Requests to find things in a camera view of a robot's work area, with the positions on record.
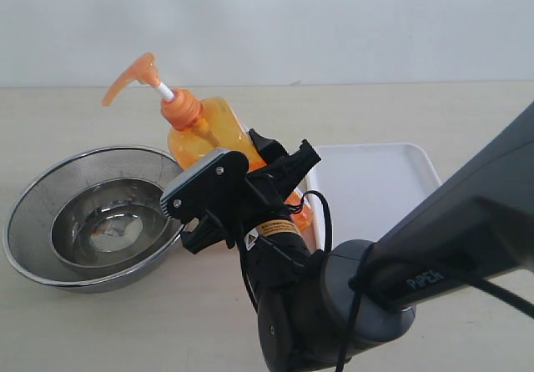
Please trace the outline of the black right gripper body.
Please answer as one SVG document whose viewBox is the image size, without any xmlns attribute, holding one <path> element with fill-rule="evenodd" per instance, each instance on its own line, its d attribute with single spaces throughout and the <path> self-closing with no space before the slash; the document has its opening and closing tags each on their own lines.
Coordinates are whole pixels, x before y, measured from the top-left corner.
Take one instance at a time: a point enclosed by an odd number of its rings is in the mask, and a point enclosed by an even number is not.
<svg viewBox="0 0 534 372">
<path fill-rule="evenodd" d="M 313 146 L 303 140 L 299 149 L 287 157 L 254 172 L 248 170 L 230 199 L 220 200 L 214 208 L 188 222 L 199 223 L 184 236 L 183 246 L 192 254 L 219 242 L 225 242 L 230 249 L 238 246 L 250 251 L 259 247 L 267 253 L 308 254 L 302 234 L 291 218 L 304 205 L 287 201 L 319 161 Z"/>
</svg>

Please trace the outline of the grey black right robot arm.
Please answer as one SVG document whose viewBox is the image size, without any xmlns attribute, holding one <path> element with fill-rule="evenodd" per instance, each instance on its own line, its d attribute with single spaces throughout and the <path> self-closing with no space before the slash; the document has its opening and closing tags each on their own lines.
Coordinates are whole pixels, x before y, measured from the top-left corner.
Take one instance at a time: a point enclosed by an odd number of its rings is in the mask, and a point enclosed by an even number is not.
<svg viewBox="0 0 534 372">
<path fill-rule="evenodd" d="M 216 149 L 168 186 L 164 211 L 199 225 L 191 253 L 237 248 L 271 371 L 342 370 L 353 356 L 400 338 L 416 306 L 466 286 L 523 314 L 531 302 L 492 278 L 533 267 L 533 110 L 526 108 L 429 198 L 376 242 L 327 242 L 310 251 L 286 199 L 320 158 L 259 140 L 265 167 Z"/>
</svg>

